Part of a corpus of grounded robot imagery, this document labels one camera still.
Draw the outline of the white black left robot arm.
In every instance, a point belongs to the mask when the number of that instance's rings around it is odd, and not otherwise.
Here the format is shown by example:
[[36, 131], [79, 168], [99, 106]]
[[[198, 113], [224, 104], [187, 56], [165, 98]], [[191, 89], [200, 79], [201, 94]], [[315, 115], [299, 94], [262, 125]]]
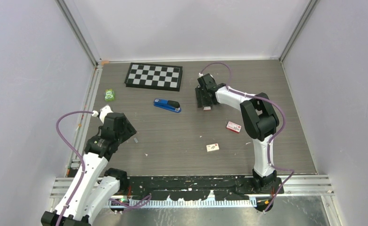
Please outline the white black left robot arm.
[[135, 135], [136, 130], [125, 114], [113, 112], [108, 105], [92, 111], [92, 116], [99, 118], [102, 125], [87, 141], [83, 155], [68, 145], [81, 165], [59, 204], [53, 211], [43, 213], [41, 224], [44, 226], [90, 226], [114, 194], [128, 191], [127, 172], [120, 169], [109, 168], [100, 184], [95, 183], [119, 145]]

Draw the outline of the white staple box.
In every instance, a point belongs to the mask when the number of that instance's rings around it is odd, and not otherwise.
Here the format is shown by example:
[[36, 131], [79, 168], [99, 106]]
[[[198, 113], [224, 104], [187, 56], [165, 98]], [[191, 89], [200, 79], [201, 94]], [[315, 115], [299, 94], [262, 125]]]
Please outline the white staple box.
[[213, 152], [213, 151], [217, 151], [217, 150], [219, 150], [220, 148], [219, 148], [219, 145], [217, 144], [217, 143], [215, 143], [215, 144], [210, 144], [210, 145], [207, 145], [206, 146], [206, 151], [207, 152]]

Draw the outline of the blue stapler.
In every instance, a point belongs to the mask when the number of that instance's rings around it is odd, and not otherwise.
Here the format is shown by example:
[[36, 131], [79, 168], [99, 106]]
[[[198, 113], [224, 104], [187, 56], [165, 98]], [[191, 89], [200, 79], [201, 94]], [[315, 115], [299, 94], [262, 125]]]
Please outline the blue stapler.
[[171, 112], [175, 112], [175, 113], [181, 112], [181, 106], [179, 102], [177, 101], [157, 98], [153, 101], [153, 104], [155, 107], [159, 107], [159, 108], [171, 111]]

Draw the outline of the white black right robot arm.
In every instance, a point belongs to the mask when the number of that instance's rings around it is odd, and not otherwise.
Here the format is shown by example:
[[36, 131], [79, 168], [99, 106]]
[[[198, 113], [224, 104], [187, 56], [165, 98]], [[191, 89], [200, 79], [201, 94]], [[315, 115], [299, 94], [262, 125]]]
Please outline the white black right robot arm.
[[259, 193], [267, 192], [277, 179], [273, 167], [273, 137], [279, 125], [278, 116], [265, 93], [247, 94], [217, 84], [212, 75], [200, 74], [195, 89], [198, 107], [217, 104], [228, 105], [241, 112], [243, 126], [253, 140], [255, 163], [252, 170], [252, 186]]

